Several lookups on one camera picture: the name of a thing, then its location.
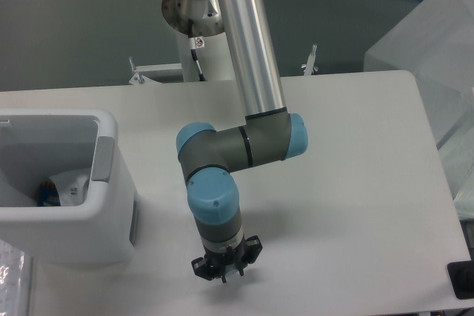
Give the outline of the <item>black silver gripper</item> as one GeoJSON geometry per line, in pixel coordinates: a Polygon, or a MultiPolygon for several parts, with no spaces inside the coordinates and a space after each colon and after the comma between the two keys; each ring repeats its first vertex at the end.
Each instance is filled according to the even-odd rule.
{"type": "Polygon", "coordinates": [[[204,257],[191,261],[195,276],[208,281],[219,279],[222,283],[227,282],[226,266],[235,265],[240,276],[244,276],[244,270],[249,264],[256,262],[263,250],[259,236],[254,235],[244,238],[244,235],[236,235],[228,241],[211,242],[202,239],[204,257]]]}

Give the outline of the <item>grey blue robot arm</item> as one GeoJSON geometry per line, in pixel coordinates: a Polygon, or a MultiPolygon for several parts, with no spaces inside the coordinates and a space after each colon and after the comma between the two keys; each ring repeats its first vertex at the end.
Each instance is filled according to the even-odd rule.
{"type": "Polygon", "coordinates": [[[233,173],[303,154],[308,134],[302,117],[287,110],[263,0],[200,1],[208,25],[197,30],[198,18],[186,16],[185,33],[226,35],[245,123],[222,131],[188,124],[176,137],[176,150],[204,248],[193,272],[224,280],[255,263],[263,249],[257,236],[244,234],[233,173]]]}

